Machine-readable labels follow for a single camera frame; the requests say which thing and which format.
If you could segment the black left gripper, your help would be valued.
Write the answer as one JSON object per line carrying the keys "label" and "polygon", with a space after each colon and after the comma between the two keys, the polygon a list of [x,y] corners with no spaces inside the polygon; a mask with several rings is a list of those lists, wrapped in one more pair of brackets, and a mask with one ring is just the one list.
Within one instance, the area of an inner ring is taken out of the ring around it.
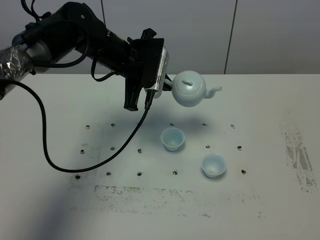
{"label": "black left gripper", "polygon": [[[164,47],[164,39],[156,38],[156,34],[154,30],[147,28],[139,39],[128,39],[133,61],[124,64],[126,110],[137,111],[141,90],[151,88],[156,83],[157,68]],[[165,79],[172,82],[167,74]],[[170,85],[163,84],[163,91],[171,90]]]}

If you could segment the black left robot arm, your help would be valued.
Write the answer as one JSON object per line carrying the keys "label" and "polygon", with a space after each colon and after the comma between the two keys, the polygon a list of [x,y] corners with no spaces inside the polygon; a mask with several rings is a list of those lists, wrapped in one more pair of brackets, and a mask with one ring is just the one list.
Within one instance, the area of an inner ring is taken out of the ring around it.
{"label": "black left robot arm", "polygon": [[153,92],[154,98],[171,90],[167,75],[169,54],[164,39],[151,28],[138,39],[122,39],[107,29],[85,3],[67,2],[55,13],[41,16],[25,1],[21,5],[35,21],[0,52],[1,97],[28,74],[70,68],[86,58],[92,60],[92,75],[101,64],[111,76],[124,77],[126,110],[138,109],[142,90]]}

